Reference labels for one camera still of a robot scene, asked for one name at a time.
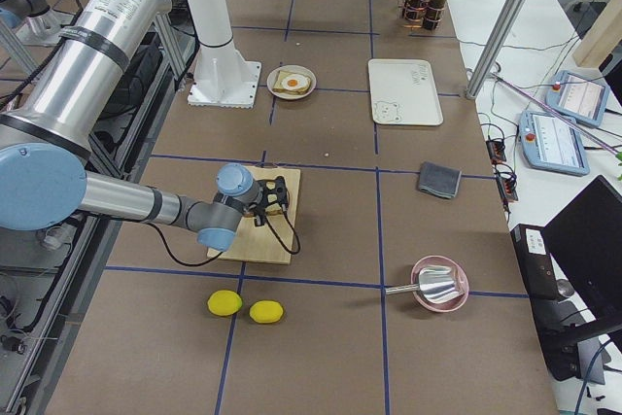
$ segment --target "computer monitor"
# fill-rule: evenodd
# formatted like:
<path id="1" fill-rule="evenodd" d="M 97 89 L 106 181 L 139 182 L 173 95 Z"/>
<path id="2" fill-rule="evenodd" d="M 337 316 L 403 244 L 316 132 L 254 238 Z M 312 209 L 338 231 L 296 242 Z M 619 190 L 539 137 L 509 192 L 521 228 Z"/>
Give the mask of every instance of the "computer monitor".
<path id="1" fill-rule="evenodd" d="M 542 237 L 596 320 L 541 343 L 565 346 L 608 334 L 622 351 L 622 195 L 605 177 L 596 177 L 546 225 Z"/>

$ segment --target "white tray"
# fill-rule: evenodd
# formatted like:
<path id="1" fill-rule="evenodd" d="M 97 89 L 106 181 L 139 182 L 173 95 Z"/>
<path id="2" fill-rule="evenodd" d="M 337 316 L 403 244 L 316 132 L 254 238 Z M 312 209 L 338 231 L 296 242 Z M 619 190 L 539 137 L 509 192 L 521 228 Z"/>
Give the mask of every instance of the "white tray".
<path id="1" fill-rule="evenodd" d="M 426 60 L 372 58 L 371 115 L 383 125 L 441 125 L 432 67 Z"/>

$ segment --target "white plate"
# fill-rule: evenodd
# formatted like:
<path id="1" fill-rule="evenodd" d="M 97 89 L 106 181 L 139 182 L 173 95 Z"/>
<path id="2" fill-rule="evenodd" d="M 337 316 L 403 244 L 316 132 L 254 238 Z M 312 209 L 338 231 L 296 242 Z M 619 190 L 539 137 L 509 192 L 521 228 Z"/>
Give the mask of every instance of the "white plate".
<path id="1" fill-rule="evenodd" d="M 432 68 L 425 60 L 369 60 L 371 115 L 383 125 L 441 125 Z"/>
<path id="2" fill-rule="evenodd" d="M 311 86 L 309 87 L 309 89 L 307 89 L 307 92 L 305 92 L 304 94 L 286 94 L 285 92 L 277 92 L 273 90 L 274 84 L 276 83 L 276 77 L 279 76 L 279 72 L 281 70 L 285 70 L 286 72 L 292 72 L 292 73 L 300 73 L 302 75 L 309 77 L 311 79 Z M 266 82 L 266 84 L 268 85 L 268 89 L 270 90 L 272 94 L 274 94 L 276 97 L 280 97 L 281 99 L 286 99 L 288 101 L 296 101 L 297 99 L 302 99 L 303 97 L 307 97 L 309 94 L 313 92 L 313 89 L 315 89 L 316 83 L 317 81 L 316 81 L 316 78 L 313 72 L 309 70 L 308 68 L 301 67 L 300 65 L 283 65 L 282 67 L 275 68 L 268 75 L 268 79 Z"/>

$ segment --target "metal spatula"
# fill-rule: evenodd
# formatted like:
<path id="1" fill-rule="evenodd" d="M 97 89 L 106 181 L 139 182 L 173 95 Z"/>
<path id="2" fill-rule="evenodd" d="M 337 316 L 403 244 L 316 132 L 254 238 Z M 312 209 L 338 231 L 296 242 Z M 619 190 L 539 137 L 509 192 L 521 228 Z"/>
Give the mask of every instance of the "metal spatula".
<path id="1" fill-rule="evenodd" d="M 419 271 L 417 282 L 407 286 L 389 287 L 387 295 L 419 292 L 430 303 L 445 303 L 465 291 L 456 280 L 456 270 L 449 266 L 426 266 Z"/>

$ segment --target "lemon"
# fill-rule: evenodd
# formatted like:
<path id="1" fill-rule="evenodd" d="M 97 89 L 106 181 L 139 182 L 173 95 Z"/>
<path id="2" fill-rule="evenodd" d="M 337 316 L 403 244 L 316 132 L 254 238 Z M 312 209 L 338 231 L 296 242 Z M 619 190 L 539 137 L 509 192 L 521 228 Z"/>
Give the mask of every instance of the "lemon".
<path id="1" fill-rule="evenodd" d="M 256 323 L 267 325 L 279 321 L 283 312 L 283 306 L 278 301 L 262 300 L 251 307 L 250 314 Z"/>
<path id="2" fill-rule="evenodd" d="M 215 291 L 207 300 L 207 309 L 216 316 L 230 316 L 242 308 L 242 297 L 234 291 Z"/>

